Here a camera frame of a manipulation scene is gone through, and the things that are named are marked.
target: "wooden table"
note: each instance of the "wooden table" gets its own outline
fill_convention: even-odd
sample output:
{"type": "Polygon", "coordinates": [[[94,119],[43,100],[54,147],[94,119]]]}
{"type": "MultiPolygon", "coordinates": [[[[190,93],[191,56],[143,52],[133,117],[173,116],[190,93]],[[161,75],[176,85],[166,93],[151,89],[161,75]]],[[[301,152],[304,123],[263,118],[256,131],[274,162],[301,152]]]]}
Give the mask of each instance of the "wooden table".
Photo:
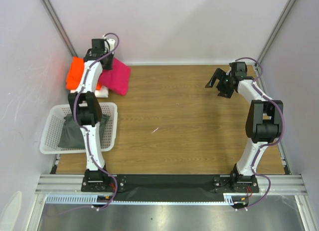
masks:
{"type": "MultiPolygon", "coordinates": [[[[132,66],[127,95],[110,92],[100,100],[116,103],[119,113],[115,146],[103,153],[108,170],[228,174],[247,142],[249,104],[236,92],[226,99],[217,96],[216,88],[204,88],[217,67],[228,70],[225,65],[132,66]]],[[[252,66],[248,73],[254,75],[252,66]]],[[[57,173],[85,169],[84,153],[63,154],[57,173]]],[[[277,147],[266,150],[257,172],[284,173],[277,147]]]]}

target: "gray cloth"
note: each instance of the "gray cloth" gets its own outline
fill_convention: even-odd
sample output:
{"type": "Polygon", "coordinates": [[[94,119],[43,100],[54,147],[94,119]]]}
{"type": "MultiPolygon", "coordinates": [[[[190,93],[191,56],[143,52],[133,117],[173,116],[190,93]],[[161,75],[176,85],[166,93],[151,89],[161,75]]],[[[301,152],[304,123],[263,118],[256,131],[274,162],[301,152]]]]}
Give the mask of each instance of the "gray cloth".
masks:
{"type": "MultiPolygon", "coordinates": [[[[75,123],[72,114],[68,114],[64,117],[62,133],[58,147],[67,149],[85,149],[84,139],[79,126],[75,123]]],[[[110,117],[108,115],[102,115],[100,122],[100,140],[104,135],[105,125],[110,117]]]]}

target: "gray floor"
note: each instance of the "gray floor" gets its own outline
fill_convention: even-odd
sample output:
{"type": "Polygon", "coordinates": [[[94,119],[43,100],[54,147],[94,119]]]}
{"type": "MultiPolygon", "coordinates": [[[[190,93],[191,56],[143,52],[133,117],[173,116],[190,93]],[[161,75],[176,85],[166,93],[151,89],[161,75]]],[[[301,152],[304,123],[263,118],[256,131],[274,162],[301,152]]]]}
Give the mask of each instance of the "gray floor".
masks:
{"type": "Polygon", "coordinates": [[[45,205],[38,231],[303,231],[294,196],[269,196],[248,212],[229,206],[45,205]]]}

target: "laundry basket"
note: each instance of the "laundry basket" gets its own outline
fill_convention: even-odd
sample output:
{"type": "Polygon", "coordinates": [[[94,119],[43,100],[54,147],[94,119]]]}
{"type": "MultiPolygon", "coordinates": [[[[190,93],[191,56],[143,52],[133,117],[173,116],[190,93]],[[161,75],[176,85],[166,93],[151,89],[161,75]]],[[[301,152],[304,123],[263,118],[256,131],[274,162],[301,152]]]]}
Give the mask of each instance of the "laundry basket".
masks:
{"type": "MultiPolygon", "coordinates": [[[[99,103],[102,109],[102,113],[109,115],[110,119],[106,123],[103,139],[100,141],[101,150],[109,151],[113,148],[115,137],[116,137],[116,127],[118,121],[118,108],[116,104],[111,102],[99,103]]],[[[42,133],[40,142],[40,151],[44,154],[72,154],[72,153],[85,153],[85,149],[65,149],[59,148],[59,144],[63,123],[65,121],[64,117],[67,114],[71,114],[70,105],[57,105],[54,106],[49,113],[46,120],[44,131],[42,133]]]]}

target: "white backdrop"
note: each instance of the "white backdrop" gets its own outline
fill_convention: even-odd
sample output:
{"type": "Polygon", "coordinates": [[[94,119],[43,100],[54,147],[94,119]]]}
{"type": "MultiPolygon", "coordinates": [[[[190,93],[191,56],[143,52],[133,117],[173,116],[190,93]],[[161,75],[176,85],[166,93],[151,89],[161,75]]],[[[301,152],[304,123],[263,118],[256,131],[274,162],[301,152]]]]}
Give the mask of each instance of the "white backdrop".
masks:
{"type": "Polygon", "coordinates": [[[284,142],[301,174],[319,222],[319,0],[298,0],[265,56],[269,94],[284,103],[284,142]]]}
{"type": "MultiPolygon", "coordinates": [[[[20,211],[14,230],[20,231],[39,176],[53,163],[53,155],[40,153],[39,141],[51,107],[67,104],[71,56],[40,0],[0,0],[0,8],[0,214],[21,191],[13,206],[20,211]]],[[[9,230],[6,225],[0,218],[1,231],[9,230]]]]}
{"type": "Polygon", "coordinates": [[[257,57],[288,0],[51,0],[78,56],[115,32],[130,63],[229,62],[257,57]]]}

